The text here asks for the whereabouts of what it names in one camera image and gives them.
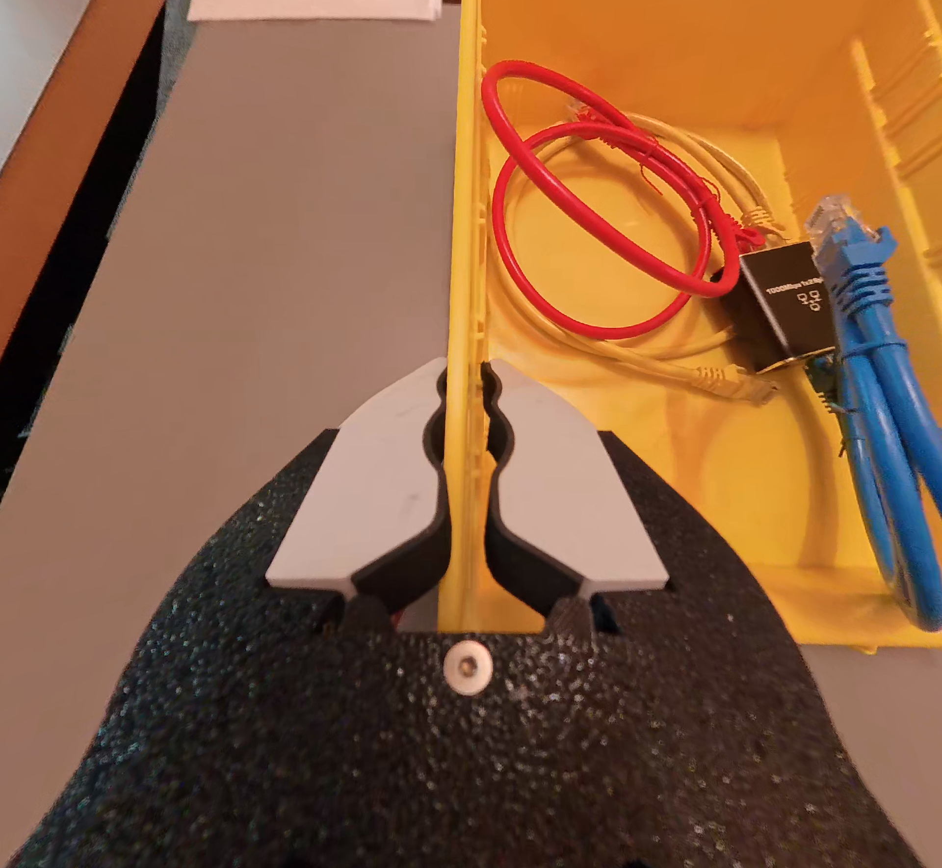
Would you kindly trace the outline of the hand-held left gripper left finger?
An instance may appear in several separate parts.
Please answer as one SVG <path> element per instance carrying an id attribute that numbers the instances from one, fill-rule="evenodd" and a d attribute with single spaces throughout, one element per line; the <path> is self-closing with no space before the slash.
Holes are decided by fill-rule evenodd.
<path id="1" fill-rule="evenodd" d="M 374 598 L 394 615 L 443 579 L 446 360 L 376 393 L 336 431 L 271 561 L 271 587 Z"/>

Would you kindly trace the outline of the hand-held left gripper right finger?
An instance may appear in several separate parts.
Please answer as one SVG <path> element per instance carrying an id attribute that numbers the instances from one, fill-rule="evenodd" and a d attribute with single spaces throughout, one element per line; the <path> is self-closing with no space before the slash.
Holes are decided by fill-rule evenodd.
<path id="1" fill-rule="evenodd" d="M 547 618 L 562 600 L 664 590 L 669 572 L 592 422 L 508 361 L 482 364 L 485 517 L 497 584 Z"/>

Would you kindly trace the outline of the black ethernet splitter box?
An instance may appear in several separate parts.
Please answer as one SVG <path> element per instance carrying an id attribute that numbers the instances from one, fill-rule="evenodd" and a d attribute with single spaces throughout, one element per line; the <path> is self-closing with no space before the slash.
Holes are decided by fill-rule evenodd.
<path id="1" fill-rule="evenodd" d="M 764 374 L 832 352 L 831 303 L 807 240 L 739 257 L 735 287 L 719 299 L 747 370 Z"/>

